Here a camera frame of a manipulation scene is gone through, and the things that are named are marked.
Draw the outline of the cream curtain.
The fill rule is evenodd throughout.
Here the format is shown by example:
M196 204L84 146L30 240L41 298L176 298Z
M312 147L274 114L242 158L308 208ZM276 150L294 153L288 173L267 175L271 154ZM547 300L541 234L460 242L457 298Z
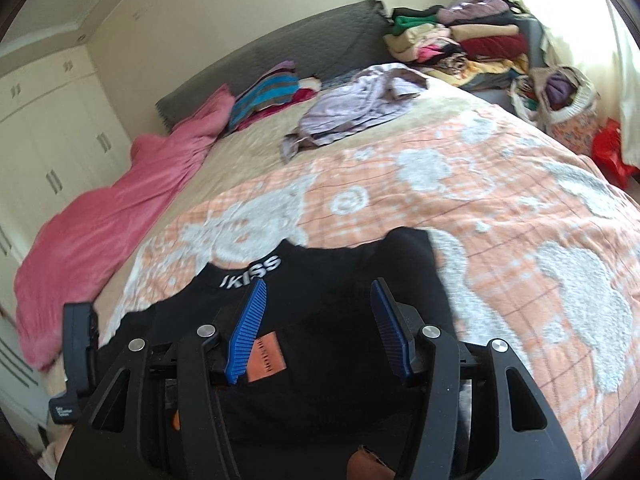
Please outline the cream curtain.
M611 0L605 0L610 11L617 44L617 65L620 72L620 137L623 161L639 167L639 47Z

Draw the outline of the pink duvet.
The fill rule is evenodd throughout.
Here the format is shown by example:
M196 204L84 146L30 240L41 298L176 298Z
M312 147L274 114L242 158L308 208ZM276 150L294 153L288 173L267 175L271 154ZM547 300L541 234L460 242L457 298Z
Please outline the pink duvet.
M56 360L64 304L99 296L200 170L233 105L223 84L170 136L138 136L121 178L79 195L40 229L14 278L17 336L29 366L45 370Z

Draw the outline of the striped colourful pillow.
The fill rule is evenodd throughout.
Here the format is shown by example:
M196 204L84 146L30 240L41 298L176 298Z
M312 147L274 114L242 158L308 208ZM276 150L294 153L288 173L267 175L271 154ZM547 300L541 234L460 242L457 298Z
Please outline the striped colourful pillow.
M321 81L311 77L300 81L293 61L283 61L259 76L248 88L235 97L227 132L245 127L253 117L267 110L298 103L315 96L321 89Z

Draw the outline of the lilac crumpled garment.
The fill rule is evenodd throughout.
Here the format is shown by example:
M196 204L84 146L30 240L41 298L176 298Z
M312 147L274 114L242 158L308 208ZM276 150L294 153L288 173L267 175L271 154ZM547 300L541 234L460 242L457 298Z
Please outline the lilac crumpled garment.
M428 89L426 75L401 63L372 65L321 93L280 145L284 162L408 113Z

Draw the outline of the grey padded headboard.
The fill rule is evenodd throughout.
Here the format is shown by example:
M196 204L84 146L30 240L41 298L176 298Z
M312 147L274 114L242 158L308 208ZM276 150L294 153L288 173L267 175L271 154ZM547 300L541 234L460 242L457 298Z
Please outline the grey padded headboard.
M223 84L236 96L272 66L295 64L300 78L323 81L390 62L383 0L362 0L281 27L205 67L156 103L167 130L191 116Z

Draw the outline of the black long-sleeve shirt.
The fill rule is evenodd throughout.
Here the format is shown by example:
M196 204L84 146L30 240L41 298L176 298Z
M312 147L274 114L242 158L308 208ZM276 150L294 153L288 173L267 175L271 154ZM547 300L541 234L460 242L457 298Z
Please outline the black long-sleeve shirt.
M430 237L397 228L354 248L282 242L242 270L206 266L175 296L126 314L98 365L107 370L136 337L163 344L193 332L263 280L256 370L219 395L242 476L341 479L358 448L395 467L418 406L390 370L378 334L370 306L378 279L425 322L452 331Z

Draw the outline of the orange white tufted blanket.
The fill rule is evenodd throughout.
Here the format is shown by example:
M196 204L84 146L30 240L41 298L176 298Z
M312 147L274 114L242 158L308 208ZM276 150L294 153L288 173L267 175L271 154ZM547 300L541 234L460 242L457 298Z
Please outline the orange white tufted blanket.
M639 403L639 206L499 107L398 136L375 214L426 229L457 326L506 338L595 474Z

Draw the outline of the cream built-in wardrobe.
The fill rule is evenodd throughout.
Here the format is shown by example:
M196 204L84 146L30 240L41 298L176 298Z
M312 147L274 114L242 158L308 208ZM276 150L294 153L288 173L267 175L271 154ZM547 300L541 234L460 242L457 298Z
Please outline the cream built-in wardrobe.
M126 171L129 147L86 48L2 76L1 411L32 452L47 445L48 398L18 344L15 274L50 218Z

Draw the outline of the beige bed sheet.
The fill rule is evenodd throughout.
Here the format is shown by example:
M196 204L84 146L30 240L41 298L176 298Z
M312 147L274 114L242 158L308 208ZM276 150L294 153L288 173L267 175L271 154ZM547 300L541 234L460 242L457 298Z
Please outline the beige bed sheet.
M241 269L281 240L335 248L377 240L402 224L405 207L375 214L373 176L393 169L386 152L413 130L423 132L484 106L477 96L433 79L411 110L285 164L282 138L310 107L303 102L217 142L203 166L96 297L101 344L122 318L190 283L207 263Z

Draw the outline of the pile of folded clothes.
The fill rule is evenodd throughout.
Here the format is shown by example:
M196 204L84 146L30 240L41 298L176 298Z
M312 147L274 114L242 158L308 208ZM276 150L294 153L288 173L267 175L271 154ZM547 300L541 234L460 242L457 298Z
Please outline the pile of folded clothes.
M384 36L395 60L472 93L509 89L544 66L542 40L539 21L512 0L396 8Z

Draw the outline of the red plastic bag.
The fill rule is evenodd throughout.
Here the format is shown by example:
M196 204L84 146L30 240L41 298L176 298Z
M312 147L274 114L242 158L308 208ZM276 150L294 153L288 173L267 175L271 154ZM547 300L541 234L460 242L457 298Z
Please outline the red plastic bag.
M639 174L637 167L623 162L620 123L613 118L608 118L594 136L591 158L622 190L626 190L629 180Z

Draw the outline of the floral laundry basket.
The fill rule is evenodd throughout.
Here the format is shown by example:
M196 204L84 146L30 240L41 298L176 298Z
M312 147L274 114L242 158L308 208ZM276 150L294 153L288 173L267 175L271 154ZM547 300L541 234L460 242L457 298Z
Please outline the floral laundry basket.
M532 68L512 81L510 96L521 120L575 154L591 154L599 131L599 95L580 70L570 66Z

